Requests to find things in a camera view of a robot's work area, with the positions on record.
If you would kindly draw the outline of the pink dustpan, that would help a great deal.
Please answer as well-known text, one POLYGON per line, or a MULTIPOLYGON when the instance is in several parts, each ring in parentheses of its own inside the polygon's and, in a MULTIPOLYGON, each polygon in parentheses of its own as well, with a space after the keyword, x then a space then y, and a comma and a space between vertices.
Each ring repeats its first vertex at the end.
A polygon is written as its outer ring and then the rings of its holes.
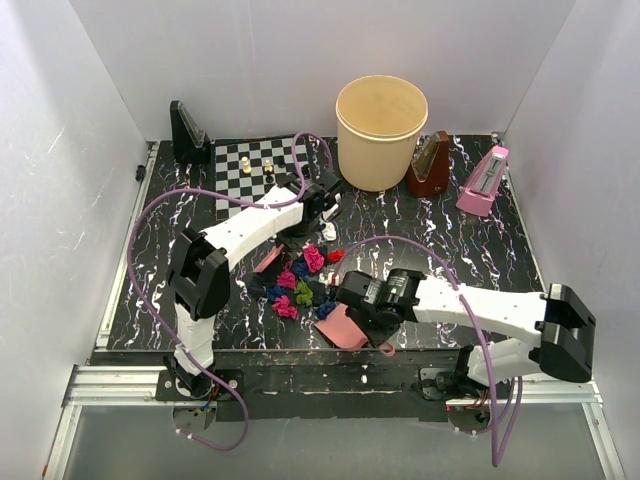
POLYGON ((379 327, 370 321, 354 320, 344 304, 336 308, 323 320, 316 322, 316 329, 336 348, 359 351, 364 348, 377 349, 386 357, 395 355, 395 346, 389 341, 389 328, 379 327))

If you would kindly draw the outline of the pink hand brush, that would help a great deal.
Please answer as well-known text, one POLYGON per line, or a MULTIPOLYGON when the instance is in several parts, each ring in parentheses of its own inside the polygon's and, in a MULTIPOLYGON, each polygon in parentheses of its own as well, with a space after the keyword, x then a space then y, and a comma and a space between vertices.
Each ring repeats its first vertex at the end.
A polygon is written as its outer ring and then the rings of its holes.
POLYGON ((275 260, 277 260, 282 252, 283 245, 274 246, 254 267, 254 273, 264 272, 275 260))

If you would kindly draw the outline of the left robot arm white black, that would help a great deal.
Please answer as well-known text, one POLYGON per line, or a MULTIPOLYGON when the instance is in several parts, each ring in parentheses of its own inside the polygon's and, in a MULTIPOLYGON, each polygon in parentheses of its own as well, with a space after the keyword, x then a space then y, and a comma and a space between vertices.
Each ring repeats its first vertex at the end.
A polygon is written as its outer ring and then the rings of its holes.
POLYGON ((292 247, 320 221, 340 212, 345 189, 335 174, 324 172, 304 185, 300 195, 299 178, 281 175, 255 206, 213 227, 187 228, 178 235, 167 279, 178 340, 165 364, 180 394, 200 400, 212 390, 213 377, 206 369, 214 364, 213 324, 230 299, 233 268, 269 239, 275 237, 292 247))

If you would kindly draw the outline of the dark scrap by left arm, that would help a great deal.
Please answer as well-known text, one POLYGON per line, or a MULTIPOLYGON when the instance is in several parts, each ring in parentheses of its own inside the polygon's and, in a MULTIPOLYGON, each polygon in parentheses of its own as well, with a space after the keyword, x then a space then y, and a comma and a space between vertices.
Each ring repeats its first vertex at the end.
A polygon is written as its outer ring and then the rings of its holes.
POLYGON ((254 298, 266 298, 267 290, 276 284, 275 277, 266 272, 253 272, 247 284, 248 294, 254 298))

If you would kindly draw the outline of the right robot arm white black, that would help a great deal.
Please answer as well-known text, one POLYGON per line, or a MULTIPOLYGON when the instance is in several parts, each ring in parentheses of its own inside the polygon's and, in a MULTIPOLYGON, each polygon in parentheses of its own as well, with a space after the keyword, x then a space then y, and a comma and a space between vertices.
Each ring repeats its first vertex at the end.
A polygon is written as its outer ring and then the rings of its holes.
POLYGON ((503 335, 497 343, 460 349, 454 369, 423 373, 418 386, 435 401, 480 397, 490 386, 543 373, 570 383, 592 378, 596 319, 577 293, 553 284, 544 293, 452 287, 416 270, 385 280, 348 272, 336 299, 380 346, 405 322, 449 323, 503 335))

